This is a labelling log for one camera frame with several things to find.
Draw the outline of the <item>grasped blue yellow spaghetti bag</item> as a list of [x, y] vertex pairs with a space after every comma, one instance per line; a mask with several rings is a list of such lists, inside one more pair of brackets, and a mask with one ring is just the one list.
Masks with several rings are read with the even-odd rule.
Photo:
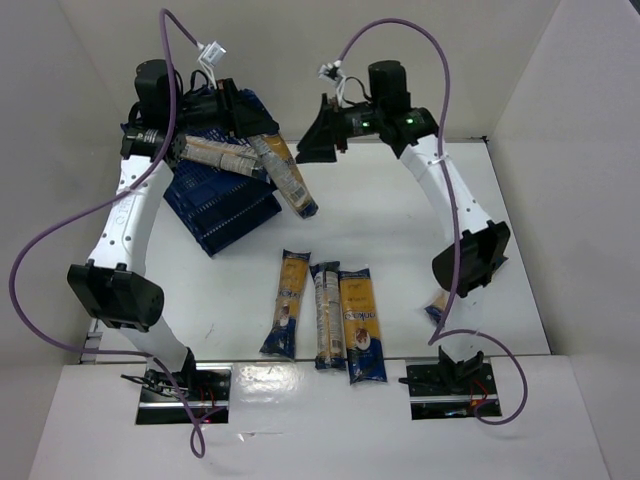
[[318, 205], [282, 136], [261, 134], [248, 142], [289, 207], [302, 219], [313, 217]]

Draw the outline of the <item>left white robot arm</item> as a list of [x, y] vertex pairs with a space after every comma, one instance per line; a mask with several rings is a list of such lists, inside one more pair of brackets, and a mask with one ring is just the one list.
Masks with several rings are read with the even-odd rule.
[[148, 280], [147, 247], [165, 191], [193, 130], [219, 128], [237, 138], [274, 133], [278, 123], [232, 79], [185, 91], [180, 75], [160, 59], [136, 68], [137, 102], [129, 112], [121, 147], [115, 200], [96, 246], [67, 281], [89, 315], [120, 331], [147, 359], [151, 387], [177, 383], [201, 387], [190, 348], [163, 318], [165, 295]]

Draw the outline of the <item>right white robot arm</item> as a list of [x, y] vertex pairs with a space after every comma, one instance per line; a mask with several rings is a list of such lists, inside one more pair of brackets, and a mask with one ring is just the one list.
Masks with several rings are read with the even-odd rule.
[[369, 92], [361, 102], [343, 97], [347, 81], [340, 62], [321, 68], [320, 76], [335, 86], [324, 94], [318, 115], [297, 145], [300, 163], [330, 163], [348, 148], [351, 139], [375, 135], [407, 168], [426, 195], [445, 234], [446, 246], [431, 262], [445, 303], [436, 315], [431, 340], [439, 345], [438, 373], [442, 382], [457, 386], [478, 375], [483, 352], [465, 343], [449, 346], [454, 335], [478, 332], [476, 290], [492, 281], [505, 261], [511, 232], [480, 206], [446, 152], [443, 120], [425, 107], [413, 105], [404, 66], [383, 60], [368, 68]]

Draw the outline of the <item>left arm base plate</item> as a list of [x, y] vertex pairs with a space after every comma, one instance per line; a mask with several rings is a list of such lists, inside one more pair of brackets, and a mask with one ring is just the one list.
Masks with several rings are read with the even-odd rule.
[[[189, 408], [204, 424], [226, 424], [229, 420], [232, 365], [199, 363], [200, 384], [192, 390], [182, 387]], [[181, 401], [164, 374], [147, 370], [143, 376], [123, 379], [141, 387], [135, 423], [137, 425], [189, 424]]]

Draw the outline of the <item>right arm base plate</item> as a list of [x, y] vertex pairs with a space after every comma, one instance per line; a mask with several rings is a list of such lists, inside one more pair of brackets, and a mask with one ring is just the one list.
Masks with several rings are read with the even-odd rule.
[[447, 386], [436, 359], [405, 362], [406, 373], [399, 382], [408, 388], [413, 420], [473, 418], [475, 409], [486, 417], [502, 415], [491, 363], [456, 386]]

